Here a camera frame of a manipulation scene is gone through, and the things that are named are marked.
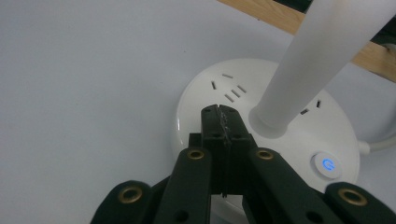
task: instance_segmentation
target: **wooden plank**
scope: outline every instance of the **wooden plank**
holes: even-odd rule
[[[295,35],[305,14],[273,0],[219,0],[248,15]],[[357,66],[396,83],[396,55],[369,42],[352,60]]]

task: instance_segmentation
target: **white surface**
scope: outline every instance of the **white surface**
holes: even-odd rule
[[[187,84],[228,59],[279,62],[289,43],[212,0],[1,1],[0,223],[89,223],[120,182],[160,181]],[[349,64],[327,91],[359,139],[396,131],[394,83]],[[358,179],[394,211],[395,161],[362,158]]]
[[[300,177],[312,188],[324,191],[332,182],[355,183],[359,173],[360,153],[356,136],[346,115],[326,92],[321,91],[306,105],[280,137],[268,137],[252,108],[262,98],[276,72],[277,63],[259,59],[234,59],[216,63],[195,77],[180,97],[173,132],[175,158],[188,147],[189,134],[201,131],[201,110],[208,105],[227,105],[238,110],[247,130],[259,147],[279,152]],[[319,159],[319,171],[312,158]],[[321,162],[332,159],[332,171]],[[248,223],[242,197],[213,200],[212,210],[232,223]]]
[[[259,120],[286,129],[395,14],[394,0],[313,1],[255,108]]]

